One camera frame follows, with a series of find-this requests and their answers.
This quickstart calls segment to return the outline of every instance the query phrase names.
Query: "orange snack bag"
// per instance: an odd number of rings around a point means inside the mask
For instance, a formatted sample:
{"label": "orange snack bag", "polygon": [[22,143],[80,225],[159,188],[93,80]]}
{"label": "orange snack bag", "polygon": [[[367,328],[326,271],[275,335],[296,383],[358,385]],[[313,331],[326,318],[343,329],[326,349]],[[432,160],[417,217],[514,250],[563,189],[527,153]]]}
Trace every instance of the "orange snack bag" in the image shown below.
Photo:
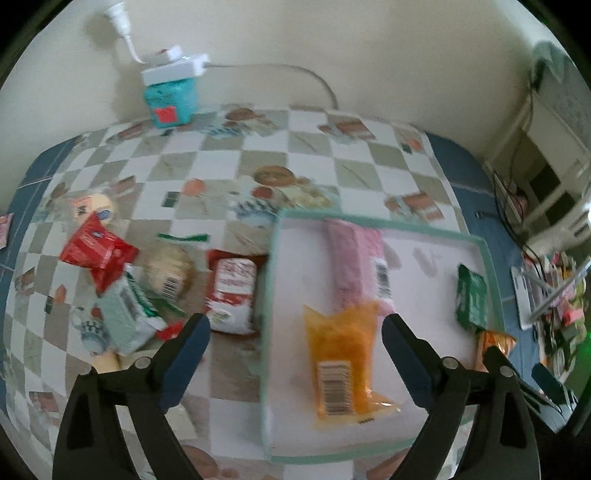
{"label": "orange snack bag", "polygon": [[371,390],[378,307],[373,301],[326,317],[304,306],[317,426],[363,423],[398,410]]}
{"label": "orange snack bag", "polygon": [[476,353],[476,366],[474,370],[479,372],[488,372],[483,363],[484,354],[490,346],[497,346],[503,355],[509,357],[509,353],[517,344],[517,339],[501,332],[491,332],[490,330],[482,330],[478,333],[478,351]]}

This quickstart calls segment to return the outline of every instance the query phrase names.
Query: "gray cable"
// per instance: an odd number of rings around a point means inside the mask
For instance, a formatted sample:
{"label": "gray cable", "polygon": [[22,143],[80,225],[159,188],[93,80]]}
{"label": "gray cable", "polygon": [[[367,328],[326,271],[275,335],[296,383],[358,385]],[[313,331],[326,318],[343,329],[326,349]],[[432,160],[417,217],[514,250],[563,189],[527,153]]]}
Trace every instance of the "gray cable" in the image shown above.
{"label": "gray cable", "polygon": [[225,63],[206,63],[205,68],[207,69],[228,69],[228,68],[236,68],[236,67],[287,67],[289,69],[298,70],[299,72],[307,73],[308,75],[312,75],[316,80],[318,80],[326,93],[330,96],[330,103],[334,110],[339,109],[339,103],[336,99],[336,95],[333,92],[333,89],[330,88],[329,84],[324,80],[320,75],[316,72],[312,72],[312,70],[305,69],[304,67],[298,67],[297,65],[289,65],[287,63],[245,63],[245,64],[225,64]]}

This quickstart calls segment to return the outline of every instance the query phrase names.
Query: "pink package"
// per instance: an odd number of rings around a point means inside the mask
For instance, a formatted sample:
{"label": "pink package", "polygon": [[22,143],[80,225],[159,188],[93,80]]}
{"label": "pink package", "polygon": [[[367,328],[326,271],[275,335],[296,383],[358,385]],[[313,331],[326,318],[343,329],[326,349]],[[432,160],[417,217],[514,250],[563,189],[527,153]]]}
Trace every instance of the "pink package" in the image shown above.
{"label": "pink package", "polygon": [[13,213],[0,216],[0,250],[4,248],[8,242],[8,229],[12,221]]}
{"label": "pink package", "polygon": [[343,220],[327,220],[341,309],[364,301],[379,300],[380,316],[394,312],[394,302],[384,257],[382,232]]}

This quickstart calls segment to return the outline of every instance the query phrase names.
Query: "checkered tablecloth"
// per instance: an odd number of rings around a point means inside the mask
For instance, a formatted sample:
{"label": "checkered tablecloth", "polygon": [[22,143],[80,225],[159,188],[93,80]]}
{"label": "checkered tablecloth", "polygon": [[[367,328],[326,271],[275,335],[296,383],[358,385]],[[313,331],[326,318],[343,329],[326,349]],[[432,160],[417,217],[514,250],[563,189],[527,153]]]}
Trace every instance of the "checkered tablecloth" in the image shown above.
{"label": "checkered tablecloth", "polygon": [[[8,415],[48,464],[67,396],[91,361],[69,322],[72,306],[89,295],[89,282],[86,272],[57,258],[67,235],[51,200],[130,177],[135,187],[118,200],[113,225],[140,250],[156,233],[208,233],[210,248],[259,254],[268,250],[273,216],[282,207],[397,218],[392,202],[418,192],[441,212],[433,226],[467,231],[426,134],[409,125],[319,109],[230,105],[165,131],[144,121],[82,135],[24,235],[5,315]],[[170,419],[190,455],[211,455],[220,478],[252,480],[340,480],[384,458],[320,466],[265,462],[258,361],[258,339],[212,336],[182,402],[190,425],[182,412]],[[30,392],[53,393],[58,418],[39,409]],[[145,469],[128,412],[121,409],[120,417],[131,455]]]}

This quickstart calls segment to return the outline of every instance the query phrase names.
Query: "tray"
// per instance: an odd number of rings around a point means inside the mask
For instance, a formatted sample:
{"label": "tray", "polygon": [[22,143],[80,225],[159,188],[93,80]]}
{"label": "tray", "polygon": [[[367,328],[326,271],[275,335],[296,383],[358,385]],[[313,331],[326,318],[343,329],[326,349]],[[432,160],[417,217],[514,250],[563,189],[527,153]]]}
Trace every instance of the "tray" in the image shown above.
{"label": "tray", "polygon": [[[469,368],[475,363],[476,337],[462,329],[454,314],[459,263],[487,282],[487,328],[505,330],[492,259],[483,239],[391,220],[283,211],[268,264],[263,330],[262,435],[265,455],[273,462],[326,463],[393,452],[411,445],[427,418],[411,401],[378,329],[372,388],[399,404],[401,411],[365,424],[314,428],[302,305],[324,314],[334,312],[326,218],[383,229],[397,313],[439,355],[454,356]],[[465,421],[471,414],[467,411]]]}

